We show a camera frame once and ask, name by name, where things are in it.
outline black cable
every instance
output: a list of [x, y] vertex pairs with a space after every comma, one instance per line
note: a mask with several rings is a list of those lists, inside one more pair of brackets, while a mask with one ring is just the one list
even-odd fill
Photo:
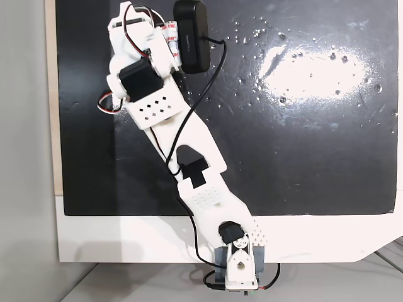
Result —
[[209, 283], [207, 282], [207, 278], [214, 274], [215, 271], [208, 272], [206, 276], [203, 278], [203, 283], [211, 289], [216, 289], [219, 291], [225, 291], [225, 284], [218, 284], [218, 283]]
[[[159, 145], [159, 142], [158, 142], [158, 139], [157, 139], [157, 135], [156, 135], [156, 133], [154, 132], [154, 130], [152, 129], [152, 127], [150, 127], [150, 131], [151, 131], [152, 136], [154, 137], [154, 140], [156, 141], [158, 150], [161, 152], [161, 154], [162, 154], [162, 155], [164, 156], [164, 158], [166, 159], [166, 156], [165, 156], [164, 152], [162, 151], [161, 146]], [[171, 170], [169, 170], [169, 169], [168, 169], [168, 172], [169, 172], [172, 176], [177, 176], [177, 175], [181, 172], [181, 170], [182, 170], [182, 167], [179, 165], [179, 169], [178, 169], [178, 171], [177, 171], [176, 173], [172, 173]]]
[[397, 239], [394, 240], [394, 243], [396, 243], [396, 244], [400, 245], [401, 247], [403, 247], [403, 244], [401, 244], [399, 241], [397, 241]]
[[221, 68], [222, 68], [222, 66], [223, 66], [223, 64], [224, 64], [224, 62], [225, 62], [225, 58], [227, 57], [227, 44], [226, 44], [226, 42], [225, 42], [224, 40], [217, 41], [217, 40], [211, 39], [211, 38], [209, 38], [209, 37], [204, 37], [203, 39], [204, 39], [204, 40], [207, 40], [207, 41], [210, 41], [210, 42], [212, 42], [212, 43], [215, 43], [215, 44], [224, 45], [224, 51], [223, 51], [223, 53], [222, 53], [221, 61], [220, 61], [219, 65], [217, 66], [217, 69], [216, 69], [216, 71], [214, 72], [212, 78], [209, 80], [209, 82], [207, 83], [206, 87], [205, 87], [205, 88], [203, 89], [203, 91], [200, 93], [199, 99], [198, 99], [198, 100], [196, 101], [196, 103], [193, 104], [193, 106], [190, 108], [188, 114], [185, 116], [185, 118], [184, 118], [184, 120], [183, 120], [181, 126], [179, 127], [178, 132], [176, 133], [174, 142], [173, 142], [173, 144], [172, 144], [171, 151], [169, 151], [169, 154], [168, 154], [168, 156], [167, 156], [167, 159], [166, 159], [166, 162], [165, 162], [166, 166], [168, 166], [169, 161], [170, 161], [171, 158], [172, 158], [172, 154], [173, 154], [174, 151], [175, 151], [175, 147], [176, 147], [176, 144], [177, 144], [177, 142], [178, 142], [179, 136], [180, 136], [180, 134], [181, 134], [181, 132], [182, 132], [182, 130], [183, 130], [185, 124], [188, 122], [188, 120], [189, 120], [189, 118], [190, 118], [190, 115], [196, 110], [196, 107], [200, 104], [200, 102], [203, 100], [204, 96], [206, 95], [207, 91], [208, 91], [208, 90], [211, 88], [211, 86], [213, 85], [213, 83], [214, 83], [214, 81], [216, 80], [216, 78], [217, 78], [219, 72], [221, 71]]
[[378, 252], [376, 250], [376, 251], [374, 251], [374, 254], [377, 255], [378, 257], [380, 257], [383, 261], [387, 262], [390, 266], [394, 267], [395, 269], [397, 269], [399, 272], [401, 272], [403, 274], [403, 269], [401, 267], [399, 267], [398, 265], [394, 264], [391, 260], [386, 258], [380, 252]]
[[278, 277], [280, 276], [280, 267], [281, 267], [280, 263], [277, 263], [276, 276], [273, 278], [273, 280], [271, 280], [271, 282], [269, 284], [267, 284], [266, 286], [262, 286], [259, 289], [266, 290], [266, 289], [269, 289], [270, 287], [272, 287], [274, 285], [274, 283], [277, 281]]
[[[181, 132], [182, 132], [182, 130], [183, 130], [185, 124], [186, 124], [187, 121], [189, 120], [190, 115], [196, 110], [196, 107], [200, 104], [200, 102], [202, 101], [202, 99], [203, 99], [204, 96], [206, 95], [207, 91], [208, 91], [208, 90], [211, 88], [211, 86], [213, 85], [214, 81], [216, 80], [216, 78], [217, 78], [217, 76], [218, 76], [218, 74], [219, 74], [219, 72], [220, 72], [220, 70], [221, 70], [221, 68], [222, 68], [222, 66], [223, 66], [223, 64], [224, 64], [224, 62], [225, 62], [225, 58], [227, 57], [227, 44], [226, 44], [226, 42], [225, 42], [224, 40], [217, 41], [217, 40], [211, 39], [211, 38], [209, 38], [209, 37], [205, 37], [205, 38], [203, 38], [203, 39], [208, 40], [208, 41], [210, 41], [210, 42], [212, 42], [212, 43], [224, 45], [224, 51], [223, 51], [223, 54], [222, 54], [220, 63], [219, 63], [219, 65], [217, 66], [217, 69], [216, 69], [216, 71], [214, 72], [212, 78], [209, 80], [209, 82], [207, 83], [207, 85], [206, 85], [206, 87], [204, 88], [204, 90], [200, 93], [200, 97], [199, 97], [199, 99], [197, 100], [197, 102], [190, 108], [188, 114], [186, 115], [186, 117], [185, 117], [184, 120], [182, 121], [182, 124], [181, 124], [181, 126], [179, 127], [178, 132], [176, 133], [176, 136], [175, 136], [174, 142], [173, 142], [173, 144], [172, 144], [171, 150], [169, 151], [168, 157], [166, 157], [166, 156], [164, 155], [164, 152], [162, 151], [162, 148], [161, 148], [161, 146], [159, 145], [157, 136], [156, 136], [155, 132], [153, 131], [153, 129], [150, 127], [152, 136], [154, 137], [154, 140], [156, 141], [156, 144], [157, 144], [158, 149], [159, 149], [160, 152], [163, 154], [163, 156], [166, 158], [166, 166], [167, 166], [167, 168], [168, 168], [168, 163], [169, 163], [169, 161], [170, 161], [171, 158], [172, 158], [172, 155], [173, 155], [173, 152], [174, 152], [174, 150], [175, 150], [175, 146], [176, 146], [176, 144], [177, 144], [177, 142], [178, 142], [179, 136], [180, 136], [180, 134], [181, 134]], [[177, 171], [177, 173], [175, 173], [175, 174], [172, 174], [171, 171], [170, 171], [171, 175], [172, 175], [172, 176], [178, 175], [179, 172], [180, 172], [180, 169], [181, 169], [181, 167], [179, 167], [179, 171]], [[187, 205], [184, 203], [184, 201], [180, 198], [179, 192], [178, 192], [178, 188], [176, 188], [176, 200], [177, 200], [178, 203], [184, 208], [184, 210], [187, 212], [187, 214], [188, 214], [188, 216], [189, 216], [189, 219], [190, 219], [190, 221], [191, 221], [191, 224], [192, 224], [192, 226], [193, 226], [193, 232], [194, 232], [194, 234], [195, 234], [195, 252], [196, 252], [196, 256], [199, 258], [199, 260], [201, 260], [202, 262], [204, 262], [204, 263], [206, 263], [206, 264], [208, 264], [208, 265], [210, 265], [210, 266], [217, 267], [217, 268], [219, 268], [219, 269], [226, 269], [226, 266], [220, 266], [220, 265], [218, 265], [218, 264], [214, 264], [214, 263], [212, 263], [212, 262], [209, 262], [209, 261], [203, 259], [203, 258], [200, 256], [199, 250], [198, 250], [198, 239], [197, 239], [198, 236], [197, 236], [196, 223], [195, 223], [195, 220], [193, 219], [193, 214], [192, 214], [192, 212], [191, 212], [190, 209], [187, 207]]]
[[216, 267], [216, 268], [218, 268], [218, 269], [226, 269], [226, 268], [227, 268], [226, 266], [220, 266], [220, 265], [218, 265], [218, 264], [209, 262], [209, 261], [203, 259], [203, 258], [200, 256], [200, 254], [199, 254], [199, 248], [198, 248], [199, 245], [198, 245], [198, 240], [197, 240], [197, 229], [196, 229], [195, 220], [193, 219], [193, 213], [190, 211], [189, 207], [186, 205], [186, 203], [184, 203], [184, 201], [183, 201], [183, 200], [181, 199], [181, 197], [179, 196], [178, 188], [176, 188], [176, 201], [177, 201], [177, 202], [184, 208], [184, 210], [187, 212], [187, 214], [188, 214], [188, 216], [189, 216], [189, 219], [190, 219], [190, 221], [191, 221], [191, 225], [193, 226], [193, 233], [195, 234], [195, 251], [196, 251], [196, 256], [199, 258], [200, 261], [202, 261], [202, 262], [204, 262], [204, 263], [206, 263], [206, 264], [208, 264], [208, 265], [210, 265], [210, 266]]

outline red wire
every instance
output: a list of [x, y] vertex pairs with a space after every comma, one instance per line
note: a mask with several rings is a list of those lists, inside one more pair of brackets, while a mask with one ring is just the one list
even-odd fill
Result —
[[104, 106], [101, 105], [102, 101], [103, 101], [106, 97], [111, 96], [111, 95], [112, 95], [112, 92], [111, 92], [111, 91], [108, 91], [108, 92], [104, 93], [104, 94], [102, 95], [102, 97], [99, 98], [98, 106], [101, 108], [102, 111], [106, 111], [106, 112], [109, 112], [109, 113], [118, 113], [118, 112], [122, 109], [122, 106], [123, 106], [123, 101], [122, 101], [122, 100], [120, 101], [120, 106], [119, 106], [119, 108], [116, 109], [116, 110], [109, 110], [109, 109], [106, 109]]
[[145, 52], [143, 52], [139, 47], [137, 47], [137, 45], [133, 42], [133, 40], [131, 39], [131, 37], [128, 35], [127, 33], [127, 26], [126, 26], [126, 15], [127, 15], [127, 11], [128, 9], [132, 6], [132, 4], [127, 6], [127, 9], [125, 11], [125, 15], [123, 16], [123, 31], [125, 32], [125, 36], [126, 39], [130, 42], [130, 44], [132, 44], [133, 48], [136, 49], [136, 51], [141, 54], [142, 57], [148, 58], [149, 55], [147, 55]]

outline black plastic part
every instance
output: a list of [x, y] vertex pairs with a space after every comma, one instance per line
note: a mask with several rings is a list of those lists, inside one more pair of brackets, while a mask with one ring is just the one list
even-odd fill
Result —
[[187, 74], [206, 72], [210, 68], [207, 10], [202, 1], [176, 1], [174, 19], [178, 22], [178, 46], [182, 70]]
[[190, 177], [193, 189], [196, 189], [206, 183], [202, 172], [207, 168], [208, 164], [204, 158], [184, 165], [182, 166], [183, 179]]
[[122, 69], [119, 78], [131, 102], [136, 102], [164, 87], [164, 81], [145, 58]]
[[233, 221], [227, 221], [221, 224], [219, 226], [219, 234], [225, 244], [234, 242], [245, 235], [241, 226]]

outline white plastic bracket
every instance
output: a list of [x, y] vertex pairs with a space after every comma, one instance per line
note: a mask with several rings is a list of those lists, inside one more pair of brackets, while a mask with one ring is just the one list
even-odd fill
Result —
[[258, 280], [255, 272], [253, 247], [245, 235], [228, 245], [225, 287], [229, 290], [256, 290]]

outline joint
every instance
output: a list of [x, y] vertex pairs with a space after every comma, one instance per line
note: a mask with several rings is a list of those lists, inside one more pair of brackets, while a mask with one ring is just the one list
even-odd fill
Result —
[[221, 224], [219, 226], [219, 234], [225, 244], [230, 244], [245, 236], [245, 232], [241, 226], [233, 221], [227, 221]]

